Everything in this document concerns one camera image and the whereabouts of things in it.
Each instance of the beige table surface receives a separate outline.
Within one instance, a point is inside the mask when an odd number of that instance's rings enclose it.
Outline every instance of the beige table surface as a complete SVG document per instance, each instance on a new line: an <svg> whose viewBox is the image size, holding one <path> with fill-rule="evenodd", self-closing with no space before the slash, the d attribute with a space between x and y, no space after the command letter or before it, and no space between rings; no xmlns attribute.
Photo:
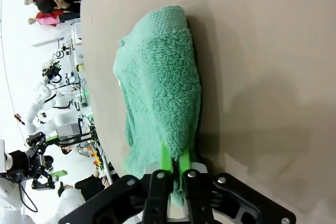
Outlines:
<svg viewBox="0 0 336 224"><path fill-rule="evenodd" d="M83 0L90 98L117 172L129 151L112 72L118 40L165 5L185 8L194 36L208 167L289 207L297 223L335 223L334 0Z"/></svg>

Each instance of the screw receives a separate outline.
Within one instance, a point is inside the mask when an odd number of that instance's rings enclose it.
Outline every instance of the screw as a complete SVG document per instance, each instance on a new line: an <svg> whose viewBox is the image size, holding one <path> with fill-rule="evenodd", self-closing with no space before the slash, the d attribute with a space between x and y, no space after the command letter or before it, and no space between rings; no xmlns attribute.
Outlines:
<svg viewBox="0 0 336 224"><path fill-rule="evenodd" d="M226 182L226 179L224 177L220 177L218 179L218 183L220 183L220 184L224 184L225 182Z"/></svg>
<svg viewBox="0 0 336 224"><path fill-rule="evenodd" d="M194 177L196 177L196 172L194 172L194 171L189 172L189 173L188 173L188 177L189 177L189 178L194 178Z"/></svg>
<svg viewBox="0 0 336 224"><path fill-rule="evenodd" d="M281 224L290 224L290 221L289 221L288 218L283 218L283 219L281 220Z"/></svg>
<svg viewBox="0 0 336 224"><path fill-rule="evenodd" d="M132 180L132 179L130 179L129 181L127 181L127 185L129 185L129 186L134 185L134 183L135 183L135 181Z"/></svg>
<svg viewBox="0 0 336 224"><path fill-rule="evenodd" d="M158 178L163 178L163 177L164 177L164 173L158 173L156 176L157 176Z"/></svg>

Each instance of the white wall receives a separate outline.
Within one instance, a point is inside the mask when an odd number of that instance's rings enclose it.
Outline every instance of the white wall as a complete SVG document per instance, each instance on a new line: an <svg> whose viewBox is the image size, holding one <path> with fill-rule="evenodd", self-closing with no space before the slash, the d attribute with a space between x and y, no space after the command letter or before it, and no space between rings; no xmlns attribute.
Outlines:
<svg viewBox="0 0 336 224"><path fill-rule="evenodd" d="M13 115L14 113L24 114L27 111L34 97L34 87L41 79L42 65L58 48L57 43L39 48L31 47L31 45L55 38L65 28L43 27L39 24L28 25L28 18L36 16L37 8L34 5L25 6L24 0L2 0L1 7L4 62L0 60L0 109L2 113L0 133L6 141L6 152L11 152L25 149L25 137L21 135L21 126L18 125ZM14 110L7 88L4 66ZM69 173L61 180L65 183L74 184L94 171L91 158L75 153L64 156L56 146L49 147L46 155L54 157L55 170L65 169ZM57 190L34 191L31 190L30 185L31 182L27 183L27 193L39 212L34 214L26 211L26 213L36 223L43 223L56 212L59 200Z"/></svg>

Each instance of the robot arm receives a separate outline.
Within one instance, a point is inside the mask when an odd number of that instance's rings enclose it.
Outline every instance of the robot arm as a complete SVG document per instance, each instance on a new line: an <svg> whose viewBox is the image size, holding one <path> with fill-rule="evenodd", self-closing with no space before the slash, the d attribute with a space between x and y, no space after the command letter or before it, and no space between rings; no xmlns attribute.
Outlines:
<svg viewBox="0 0 336 224"><path fill-rule="evenodd" d="M43 132L46 135L49 135L51 132L55 131L57 127L68 124L66 116L57 116L54 119L46 122L45 124L37 127L33 121L36 115L40 111L47 111L53 107L66 108L69 106L71 100L76 99L79 91L70 92L67 94L62 94L57 92L55 97L51 99L51 89L48 87L48 83L55 77L59 75L61 70L59 62L55 61L55 58L50 60L51 66L43 70L43 82L40 82L39 85L35 88L36 96L34 98L33 104L28 110L28 113L23 118L25 124L25 130L27 135L31 136L37 132Z"/></svg>
<svg viewBox="0 0 336 224"><path fill-rule="evenodd" d="M30 149L25 153L15 151L5 154L4 140L0 139L0 224L35 224L31 217L21 214L23 206L20 194L21 182L33 179L35 189L54 189L55 185L46 173L43 153L47 147L45 135L36 134L27 139ZM48 183L38 182L40 176L46 176ZM45 224L57 224L58 221L85 203L83 195L77 189L67 189L60 198L59 207L53 218Z"/></svg>

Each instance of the towel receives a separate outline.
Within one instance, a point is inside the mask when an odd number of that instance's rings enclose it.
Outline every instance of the towel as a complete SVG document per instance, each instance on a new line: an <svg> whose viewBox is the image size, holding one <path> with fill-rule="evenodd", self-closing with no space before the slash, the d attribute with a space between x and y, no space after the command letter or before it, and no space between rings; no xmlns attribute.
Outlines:
<svg viewBox="0 0 336 224"><path fill-rule="evenodd" d="M141 178L160 161L162 142L172 158L186 147L194 158L201 85L183 8L162 7L141 18L120 41L113 72L127 109L125 172ZM178 188L172 199L181 205Z"/></svg>

